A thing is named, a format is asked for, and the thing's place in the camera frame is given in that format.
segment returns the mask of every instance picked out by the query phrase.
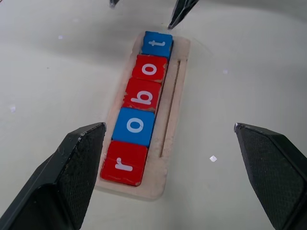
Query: white letter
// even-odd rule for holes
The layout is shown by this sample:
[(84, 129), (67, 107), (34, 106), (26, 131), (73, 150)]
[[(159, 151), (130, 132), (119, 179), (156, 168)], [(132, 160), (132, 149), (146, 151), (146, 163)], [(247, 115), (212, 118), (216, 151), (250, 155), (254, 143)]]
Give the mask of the white letter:
[(125, 164), (122, 164), (121, 163), (121, 158), (117, 158), (116, 159), (116, 165), (115, 165), (115, 168), (116, 169), (120, 169), (120, 170), (124, 170), (124, 171), (129, 171), (129, 172), (131, 172), (132, 171), (132, 169), (133, 169), (133, 167), (132, 166), (130, 166), (130, 165), (125, 165)]
[[(140, 127), (132, 128), (131, 127), (131, 123), (132, 122), (139, 123)], [(129, 121), (127, 122), (127, 130), (129, 130), (131, 133), (139, 133), (139, 132), (141, 132), (143, 130), (143, 127), (144, 127), (143, 121), (138, 119), (138, 118), (130, 118)]]
[(152, 42), (149, 42), (149, 44), (152, 46), (165, 46), (165, 42), (159, 43), (155, 42), (154, 40)]
[[(147, 67), (151, 67), (151, 68), (153, 68), (153, 70), (147, 71), (146, 70)], [(157, 67), (153, 64), (145, 64), (142, 67), (142, 72), (143, 72), (143, 74), (146, 74), (146, 75), (154, 75), (157, 72)]]
[[(141, 98), (142, 95), (146, 95), (148, 96), (148, 99), (147, 100), (143, 100)], [(142, 103), (142, 104), (151, 104), (151, 100), (153, 99), (153, 95), (148, 92), (148, 91), (140, 91), (138, 92), (138, 95), (136, 95), (137, 98), (131, 98), (131, 101), (132, 102), (136, 102), (136, 103)]]

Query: blue letter block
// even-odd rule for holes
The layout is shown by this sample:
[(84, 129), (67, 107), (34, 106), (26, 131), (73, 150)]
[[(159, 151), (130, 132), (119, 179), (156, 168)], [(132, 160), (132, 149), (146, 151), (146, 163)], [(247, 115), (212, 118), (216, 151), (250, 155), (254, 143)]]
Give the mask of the blue letter block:
[(171, 56), (173, 37), (170, 34), (145, 32), (142, 54), (166, 57)]
[(154, 113), (137, 109), (121, 108), (113, 140), (149, 146), (154, 126)]

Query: wooden tray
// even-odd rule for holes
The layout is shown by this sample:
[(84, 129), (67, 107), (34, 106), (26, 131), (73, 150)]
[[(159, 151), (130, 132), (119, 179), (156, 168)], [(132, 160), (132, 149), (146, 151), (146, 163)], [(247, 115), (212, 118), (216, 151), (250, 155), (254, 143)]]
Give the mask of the wooden tray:
[(136, 56), (141, 50), (144, 35), (145, 33), (140, 34), (135, 41), (132, 54), (119, 84), (118, 93), (107, 117), (107, 132), (103, 143), (95, 189), (109, 192), (116, 191), (145, 199), (156, 199), (164, 191), (169, 158), (172, 153), (190, 48), (190, 41), (185, 38), (173, 37), (173, 50), (168, 64), (141, 185), (135, 187), (118, 184), (100, 177), (100, 171), (122, 106), (125, 89), (135, 65)]

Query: white background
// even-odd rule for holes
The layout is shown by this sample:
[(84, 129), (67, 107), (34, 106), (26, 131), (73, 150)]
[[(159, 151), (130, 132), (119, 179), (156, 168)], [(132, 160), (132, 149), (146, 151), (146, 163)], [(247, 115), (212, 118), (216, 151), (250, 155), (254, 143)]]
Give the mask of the white background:
[[(67, 133), (106, 120), (137, 35), (166, 32), (174, 5), (0, 3), (1, 215)], [(94, 190), (82, 229), (272, 230), (233, 125), (283, 133), (307, 153), (306, 12), (305, 0), (200, 1), (171, 32), (191, 51), (164, 195), (144, 202)]]

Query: letter block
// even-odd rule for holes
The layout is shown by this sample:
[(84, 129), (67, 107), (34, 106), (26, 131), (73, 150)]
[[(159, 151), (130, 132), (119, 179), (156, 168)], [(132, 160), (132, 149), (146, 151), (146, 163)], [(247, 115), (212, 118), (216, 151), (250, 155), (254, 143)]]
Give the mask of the letter block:
[(159, 83), (131, 78), (126, 87), (126, 95), (122, 107), (155, 113), (160, 90), (161, 85)]
[(123, 184), (141, 184), (147, 148), (126, 142), (112, 141), (100, 173), (101, 178)]
[(171, 56), (172, 47), (172, 35), (149, 31), (145, 32), (142, 54), (155, 55), (169, 59)]
[(113, 131), (112, 140), (148, 147), (154, 128), (153, 126), (154, 113), (131, 108), (121, 108)]
[(132, 71), (132, 78), (162, 83), (167, 68), (165, 57), (138, 55)]

